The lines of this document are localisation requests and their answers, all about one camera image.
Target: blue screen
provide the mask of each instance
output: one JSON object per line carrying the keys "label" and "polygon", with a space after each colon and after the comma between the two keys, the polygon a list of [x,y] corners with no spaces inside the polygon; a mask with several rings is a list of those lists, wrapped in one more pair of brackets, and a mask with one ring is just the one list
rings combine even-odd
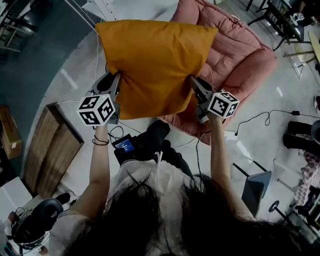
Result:
{"label": "blue screen", "polygon": [[125,140],[121,141],[120,143],[116,144],[115,148],[116,149],[124,148],[124,151],[126,153],[135,149],[129,139],[125,139]]}

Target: bracelet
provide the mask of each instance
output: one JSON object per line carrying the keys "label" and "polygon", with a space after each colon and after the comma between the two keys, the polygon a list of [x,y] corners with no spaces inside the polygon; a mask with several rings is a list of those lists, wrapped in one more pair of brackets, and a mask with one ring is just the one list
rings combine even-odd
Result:
{"label": "bracelet", "polygon": [[[99,142],[103,142],[104,144],[95,143],[95,139],[96,139],[97,141],[99,141]],[[96,135],[94,135],[94,139],[92,140],[92,143],[95,144],[95,145],[98,145],[98,146],[106,146],[106,145],[109,144],[109,142],[110,142],[110,140],[104,141],[104,140],[98,139],[98,138],[96,137]]]}

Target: white t-shirt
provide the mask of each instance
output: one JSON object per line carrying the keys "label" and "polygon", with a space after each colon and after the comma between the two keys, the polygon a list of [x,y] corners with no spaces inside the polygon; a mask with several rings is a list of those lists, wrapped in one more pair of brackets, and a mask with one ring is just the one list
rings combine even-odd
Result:
{"label": "white t-shirt", "polygon": [[[137,181],[144,180],[149,174],[147,184],[154,188],[159,196],[159,208],[162,218],[162,226],[159,229],[159,241],[150,244],[147,255],[168,254],[168,245],[175,255],[187,255],[179,246],[181,237],[180,227],[182,220],[182,197],[181,186],[190,184],[191,178],[180,169],[160,161],[127,161],[120,167],[119,173],[111,180],[109,196],[111,197],[117,189],[121,189],[125,184],[131,184],[132,178]],[[49,238],[49,255],[60,256],[71,242],[71,237],[76,236],[76,232],[88,229],[86,225],[88,218],[74,211],[62,213],[54,224]]]}

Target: pink armchair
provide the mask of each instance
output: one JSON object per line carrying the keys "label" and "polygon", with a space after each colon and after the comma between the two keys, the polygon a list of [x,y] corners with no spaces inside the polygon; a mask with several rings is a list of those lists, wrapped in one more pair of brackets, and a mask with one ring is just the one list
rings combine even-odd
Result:
{"label": "pink armchair", "polygon": [[[179,0],[172,22],[189,23],[219,29],[199,77],[213,88],[225,89],[240,100],[237,111],[253,91],[276,67],[277,57],[255,32],[224,10],[205,0]],[[208,131],[194,114],[197,101],[193,97],[187,109],[161,119],[189,135],[200,137]],[[202,139],[210,144],[210,135]]]}

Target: white floor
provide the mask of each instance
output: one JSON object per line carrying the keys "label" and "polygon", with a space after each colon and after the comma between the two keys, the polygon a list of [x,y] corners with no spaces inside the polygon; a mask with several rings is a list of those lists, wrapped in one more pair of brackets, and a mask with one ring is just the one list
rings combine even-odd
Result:
{"label": "white floor", "polygon": [[[221,4],[221,7],[234,14],[236,12],[239,18],[248,23],[255,19],[256,6],[259,6],[255,1],[249,12],[245,11],[245,6],[239,1],[226,0]],[[126,19],[150,19],[157,17],[157,20],[169,21],[172,17],[177,2],[175,0],[153,1],[153,5],[141,2],[142,8],[134,8],[133,1],[130,0],[115,0],[114,7],[121,17]],[[273,48],[278,44],[280,38],[276,36],[275,31],[262,22],[254,23],[251,27],[256,33]],[[308,33],[305,34],[305,39],[308,40]],[[235,131],[238,124],[246,121],[251,117],[271,110],[293,111],[298,110],[302,114],[316,116],[317,113],[313,106],[314,95],[320,90],[317,82],[320,81],[319,74],[314,70],[314,62],[306,65],[303,70],[302,77],[298,79],[292,65],[287,58],[283,58],[284,52],[293,53],[292,45],[283,44],[275,53],[278,56],[278,66],[275,72],[251,95],[247,103],[238,111],[236,117],[226,128],[227,131]],[[33,128],[31,129],[29,139],[26,143],[30,144],[35,125],[38,122],[39,116],[46,104],[52,102],[79,100],[86,95],[86,92],[91,89],[95,77],[95,68],[97,61],[97,38],[94,32],[90,33],[78,45],[70,57],[61,67],[48,88],[45,97],[39,107],[38,113],[34,119]],[[97,75],[99,78],[105,73],[105,56],[101,46],[98,48],[98,63]],[[80,195],[88,184],[89,168],[91,155],[93,150],[92,138],[94,131],[92,128],[85,127],[76,114],[77,102],[62,102],[58,105],[61,112],[82,136],[84,145],[79,153],[74,158],[69,166],[67,173],[62,179],[61,189],[73,190],[77,195]],[[227,149],[229,153],[230,165],[236,163],[249,174],[261,172],[261,170],[248,158],[257,161],[266,169],[272,171],[272,181],[268,187],[267,193],[261,202],[258,218],[274,221],[279,218],[276,212],[269,213],[268,208],[275,200],[280,200],[279,208],[286,210],[294,198],[294,194],[277,182],[281,177],[290,186],[298,184],[298,178],[292,173],[284,172],[283,169],[274,165],[274,158],[280,159],[288,166],[298,169],[305,165],[305,161],[298,150],[287,150],[282,144],[282,136],[286,131],[287,124],[290,120],[298,120],[305,123],[315,121],[311,117],[292,116],[286,113],[273,112],[271,114],[271,122],[269,126],[265,126],[267,115],[262,115],[249,123],[243,124],[239,129],[237,140],[227,140]],[[152,120],[150,118],[121,121],[120,124],[124,129],[124,134],[132,136],[144,132]],[[196,143],[197,140],[175,128],[171,129],[168,139],[178,152],[182,154],[184,159],[190,166],[194,174],[198,173],[196,161]],[[119,164],[113,154],[113,149],[109,147],[111,176],[114,176],[119,170]],[[210,148],[202,143],[199,144],[199,158],[201,171],[207,174],[210,170]],[[241,196],[245,176],[237,169],[232,167],[232,182],[237,193]]]}

